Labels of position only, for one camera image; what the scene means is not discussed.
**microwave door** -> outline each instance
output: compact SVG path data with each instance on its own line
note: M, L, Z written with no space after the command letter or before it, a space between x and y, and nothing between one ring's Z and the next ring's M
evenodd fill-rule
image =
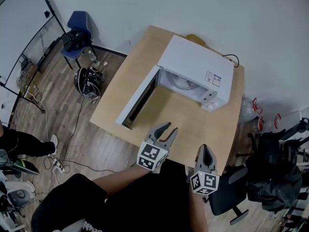
M151 69L116 119L117 124L131 129L134 120L137 118L157 86L159 70L160 67L157 65Z

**shoe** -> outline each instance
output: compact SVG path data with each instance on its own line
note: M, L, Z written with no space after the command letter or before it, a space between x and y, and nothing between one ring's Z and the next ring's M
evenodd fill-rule
M54 143L55 145L55 152L53 153L53 155L55 155L57 153L57 146L58 146L58 139L57 139L57 136L55 134L52 135L50 141L52 143Z

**table top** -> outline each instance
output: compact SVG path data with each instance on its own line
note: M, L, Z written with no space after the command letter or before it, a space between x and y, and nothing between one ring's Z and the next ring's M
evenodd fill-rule
M228 104L207 112L200 103L165 87L158 86L134 121L132 130L116 124L116 119L148 72L161 58L175 33L149 26L140 42L127 56L99 101L90 121L104 130L141 145L149 129L157 124L172 125L161 138L178 127L169 159L195 166L199 147L207 144L217 158L217 170L224 171L236 132L244 88L244 68L234 69Z

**human arm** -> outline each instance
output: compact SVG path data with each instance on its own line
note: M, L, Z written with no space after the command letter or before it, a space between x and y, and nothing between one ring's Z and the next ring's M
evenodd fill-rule
M95 179L93 182L104 189L109 198L148 173L150 170L135 165L118 173Z
M193 232L208 232L207 220L203 205L203 196L193 193L189 187L190 225Z
M2 126L1 119L0 119L0 137L2 137L3 134L4 134L4 131L3 131L3 126Z

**baseboard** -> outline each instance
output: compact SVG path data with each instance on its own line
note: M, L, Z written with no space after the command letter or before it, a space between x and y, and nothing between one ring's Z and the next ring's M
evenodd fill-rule
M115 51L113 51L113 50L110 50L110 49L107 49L107 48L104 48L104 47L101 47L101 46L93 45L93 47L96 48L96 49L105 51L105 52L109 52L109 53L113 53L113 54L118 55L118 56L122 56L122 57L124 57L124 58L127 57L126 54L123 54L123 53L120 53L120 52L115 52Z

